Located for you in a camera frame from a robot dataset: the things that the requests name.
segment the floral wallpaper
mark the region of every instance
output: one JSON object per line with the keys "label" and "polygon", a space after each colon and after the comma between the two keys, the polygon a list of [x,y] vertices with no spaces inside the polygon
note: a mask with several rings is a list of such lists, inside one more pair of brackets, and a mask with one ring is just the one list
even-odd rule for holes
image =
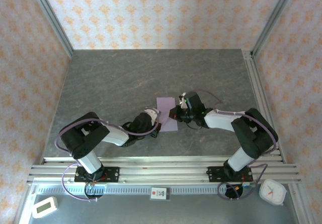
{"label": "floral wallpaper", "polygon": [[69,58],[36,0],[0,0],[0,25],[0,223],[12,223]]}
{"label": "floral wallpaper", "polygon": [[287,160],[322,219],[322,0],[290,0],[256,59]]}
{"label": "floral wallpaper", "polygon": [[251,50],[278,0],[49,0],[75,49]]}

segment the black robot motor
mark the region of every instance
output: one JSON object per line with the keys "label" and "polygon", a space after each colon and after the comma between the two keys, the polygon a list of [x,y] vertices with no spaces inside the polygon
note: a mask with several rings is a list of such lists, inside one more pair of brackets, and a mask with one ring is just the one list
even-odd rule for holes
{"label": "black robot motor", "polygon": [[181,105],[177,105],[170,110],[170,118],[185,123],[194,121],[198,126],[208,128],[204,117],[212,108],[205,108],[196,92],[191,91],[185,95],[180,95],[179,100]]}

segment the clock face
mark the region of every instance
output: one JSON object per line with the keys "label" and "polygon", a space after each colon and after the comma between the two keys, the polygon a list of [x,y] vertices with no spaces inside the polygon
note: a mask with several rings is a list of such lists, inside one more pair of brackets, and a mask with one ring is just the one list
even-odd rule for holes
{"label": "clock face", "polygon": [[280,205],[283,203],[286,189],[274,180],[265,180],[260,189],[260,196],[272,204]]}

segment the purple cable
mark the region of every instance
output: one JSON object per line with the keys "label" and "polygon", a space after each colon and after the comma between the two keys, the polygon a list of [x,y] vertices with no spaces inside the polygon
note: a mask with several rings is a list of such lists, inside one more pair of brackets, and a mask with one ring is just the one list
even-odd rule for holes
{"label": "purple cable", "polygon": [[[228,116],[242,116],[242,117],[246,117],[246,118],[250,119],[251,121],[256,122],[256,123],[257,123],[259,126],[261,126],[261,127],[265,130],[265,132],[267,132],[267,134],[271,137],[271,139],[272,139],[272,141],[273,141],[273,145],[274,145],[274,146],[273,146],[273,148],[272,148],[271,150],[268,150],[268,151],[266,151],[266,152],[265,152],[265,153],[263,153],[263,154],[264,154],[264,155],[265,155],[265,154],[269,154],[269,153],[271,153],[272,151],[274,151],[274,150],[276,149],[276,140],[275,140],[275,138],[274,138],[273,134],[270,132],[270,130],[269,130],[266,126],[264,126],[264,124],[262,124],[260,121],[258,121],[258,120],[257,120],[257,119],[255,119],[254,117],[248,116],[248,115],[243,114],[243,113],[240,113],[240,112],[223,112],[223,111],[219,111],[218,109],[215,109],[215,111],[216,111],[218,114],[221,114],[221,115],[228,115]],[[256,160],[257,160],[257,159],[255,159],[255,160],[251,161],[248,165],[253,164]],[[263,176],[263,174],[264,174],[265,170],[266,170],[266,169],[267,169],[267,167],[268,167],[268,164],[260,164],[260,165],[252,166],[252,167],[251,167],[251,168],[257,168],[257,167],[262,167],[262,166],[265,166],[265,167],[264,167],[263,171],[261,172],[260,176],[258,177],[258,179],[257,179],[257,181],[256,181],[256,183],[255,183],[255,187],[258,185],[258,183],[259,183],[259,181],[260,181],[261,177]],[[219,193],[219,188],[220,188],[223,184],[226,184],[226,185],[230,186],[231,188],[233,188],[233,190],[235,191],[235,193],[236,193],[236,195],[237,195],[237,199],[225,198],[225,197],[223,197],[223,195],[221,195],[221,194]],[[227,183],[227,182],[222,182],[222,183],[220,183],[220,184],[217,186],[218,195],[219,195],[219,197],[220,197],[221,199],[224,199],[224,200],[240,200],[240,199],[244,199],[244,198],[246,198],[246,197],[250,196],[250,195],[253,193],[254,189],[255,189],[255,188],[253,188],[252,190],[250,190],[250,192],[248,192],[245,196],[243,196],[243,197],[239,197],[239,195],[238,195],[237,191],[235,190],[235,188],[234,188],[231,184],[229,184],[229,183]]]}
{"label": "purple cable", "polygon": [[273,142],[273,148],[271,150],[266,151],[265,153],[263,153],[263,155],[269,154],[271,152],[273,152],[276,149],[276,140],[273,136],[273,134],[270,132],[270,130],[264,126],[264,124],[262,124],[260,121],[258,121],[257,119],[255,119],[254,117],[251,117],[249,115],[246,115],[244,113],[240,113],[240,112],[223,112],[223,111],[219,111],[218,109],[214,109],[218,114],[221,115],[228,115],[228,116],[242,116],[242,117],[246,117],[248,119],[250,119],[251,121],[256,122],[259,126],[261,126],[265,132],[267,132],[267,134],[271,137],[272,142]]}
{"label": "purple cable", "polygon": [[63,187],[63,189],[66,191],[66,193],[68,194],[68,195],[70,195],[71,197],[73,197],[73,198],[75,198],[75,199],[77,199],[77,200],[86,200],[86,201],[92,201],[91,199],[85,199],[85,198],[81,198],[81,197],[78,197],[78,196],[75,196],[75,195],[73,195],[73,194],[71,194],[68,190],[67,190],[67,188],[66,188],[66,186],[65,186],[65,184],[64,184],[64,176],[65,176],[65,174],[66,174],[66,171],[70,168],[70,167],[72,167],[72,166],[74,166],[74,165],[78,165],[77,163],[74,163],[74,164],[71,164],[71,165],[69,165],[65,170],[64,170],[64,172],[62,173],[62,176],[61,176],[61,185],[62,185],[62,187]]}
{"label": "purple cable", "polygon": [[[263,176],[263,174],[264,174],[265,170],[267,169],[268,164],[260,164],[260,165],[257,165],[257,166],[251,166],[251,168],[258,168],[258,167],[262,167],[262,166],[265,166],[265,167],[264,167],[263,171],[261,172],[261,174],[259,175],[259,177],[258,177],[258,179],[257,179],[257,181],[256,181],[256,183],[255,183],[255,187],[258,185],[259,181],[261,180],[261,177]],[[220,194],[220,192],[219,192],[219,188],[220,188],[222,185],[224,185],[224,184],[225,184],[225,185],[230,186],[230,187],[235,191],[235,193],[236,193],[236,195],[237,195],[237,198],[236,198],[236,199],[226,198],[226,197],[224,197],[222,194]],[[245,199],[245,198],[247,198],[248,196],[250,196],[250,195],[253,193],[253,191],[255,190],[255,187],[254,187],[253,189],[251,189],[251,190],[250,190],[250,192],[248,192],[245,196],[240,197],[240,196],[238,195],[238,193],[237,193],[237,191],[236,191],[235,187],[233,187],[231,184],[229,184],[229,183],[227,183],[227,182],[222,182],[222,183],[220,183],[220,184],[217,186],[217,192],[218,192],[218,196],[219,196],[221,199],[223,199],[223,200],[240,200],[240,199]]]}
{"label": "purple cable", "polygon": [[111,126],[111,127],[114,127],[114,128],[117,128],[123,132],[125,132],[126,134],[130,134],[130,135],[135,135],[135,136],[145,136],[145,135],[148,135],[150,133],[152,133],[154,130],[156,130],[158,124],[159,124],[159,117],[160,117],[160,114],[153,108],[146,108],[146,109],[149,109],[149,110],[152,110],[156,113],[156,125],[148,132],[144,132],[144,133],[135,133],[135,132],[129,132],[129,131],[126,131],[125,129],[123,129],[122,127],[120,126],[117,126],[115,124],[112,124],[112,123],[108,123],[104,120],[101,120],[101,119],[98,119],[98,118],[88,118],[88,119],[83,119],[83,120],[80,120],[80,121],[77,121],[73,124],[71,124],[70,126],[64,128],[61,132],[59,132],[59,134],[57,135],[57,137],[55,138],[55,141],[54,141],[54,144],[56,146],[56,148],[58,148],[59,150],[62,150],[62,151],[65,151],[67,153],[69,153],[69,151],[61,146],[58,145],[58,140],[59,138],[64,134],[66,133],[68,130],[72,129],[73,127],[76,127],[82,123],[85,123],[85,122],[100,122],[100,123],[103,123],[107,126]]}
{"label": "purple cable", "polygon": [[216,98],[216,100],[218,101],[216,104],[215,104],[215,106],[217,105],[217,104],[221,104],[221,103],[223,103],[223,101],[222,100],[220,100],[218,97],[216,97],[214,94],[212,94],[210,91],[207,91],[207,90],[203,90],[203,89],[195,89],[194,90],[195,92],[206,92],[206,93],[208,93],[208,94],[210,94],[210,95],[212,95],[214,98]]}

